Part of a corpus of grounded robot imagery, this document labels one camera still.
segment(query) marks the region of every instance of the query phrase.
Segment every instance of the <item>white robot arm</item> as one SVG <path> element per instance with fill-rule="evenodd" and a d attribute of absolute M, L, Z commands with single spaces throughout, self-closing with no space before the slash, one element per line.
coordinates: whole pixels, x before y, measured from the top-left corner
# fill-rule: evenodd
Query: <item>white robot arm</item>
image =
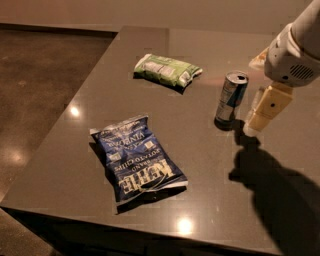
<path fill-rule="evenodd" d="M 294 87 L 308 85 L 320 75 L 320 0 L 288 24 L 251 66 L 256 61 L 262 61 L 273 83 L 257 92 L 244 127 L 248 136 L 256 136 L 291 102 Z"/>

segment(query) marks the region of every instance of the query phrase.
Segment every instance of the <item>soda can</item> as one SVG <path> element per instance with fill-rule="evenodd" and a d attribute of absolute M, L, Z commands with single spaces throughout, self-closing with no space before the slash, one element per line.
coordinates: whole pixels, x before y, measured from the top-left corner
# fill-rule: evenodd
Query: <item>soda can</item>
<path fill-rule="evenodd" d="M 227 73 L 214 119 L 215 125 L 225 131 L 232 130 L 249 78 L 241 71 Z"/>

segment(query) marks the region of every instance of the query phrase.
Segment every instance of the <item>dark floor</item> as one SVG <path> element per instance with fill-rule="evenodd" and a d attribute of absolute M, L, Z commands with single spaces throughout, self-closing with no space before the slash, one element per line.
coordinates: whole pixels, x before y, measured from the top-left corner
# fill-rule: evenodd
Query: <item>dark floor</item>
<path fill-rule="evenodd" d="M 110 34 L 0 29 L 0 201 L 99 58 Z M 0 210 L 0 255 L 60 255 Z"/>

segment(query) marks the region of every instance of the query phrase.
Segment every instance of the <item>blue chip bag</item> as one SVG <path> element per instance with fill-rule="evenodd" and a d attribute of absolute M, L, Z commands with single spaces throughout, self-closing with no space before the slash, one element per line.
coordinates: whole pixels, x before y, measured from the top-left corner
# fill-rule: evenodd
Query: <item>blue chip bag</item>
<path fill-rule="evenodd" d="M 148 116 L 137 116 L 102 130 L 90 129 L 106 154 L 106 167 L 115 176 L 118 206 L 145 192 L 188 184 L 148 129 L 147 120 Z"/>

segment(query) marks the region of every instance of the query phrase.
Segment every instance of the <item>snack bag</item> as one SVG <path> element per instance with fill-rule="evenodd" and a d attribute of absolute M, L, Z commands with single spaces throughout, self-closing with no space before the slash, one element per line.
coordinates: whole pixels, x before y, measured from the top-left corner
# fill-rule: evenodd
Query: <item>snack bag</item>
<path fill-rule="evenodd" d="M 183 187 L 186 176 L 170 160 L 147 127 L 148 116 L 137 116 L 90 134 L 106 153 L 106 166 L 115 176 L 117 205 L 145 192 Z"/>
<path fill-rule="evenodd" d="M 184 89 L 202 69 L 190 63 L 146 54 L 135 66 L 134 76 Z"/>

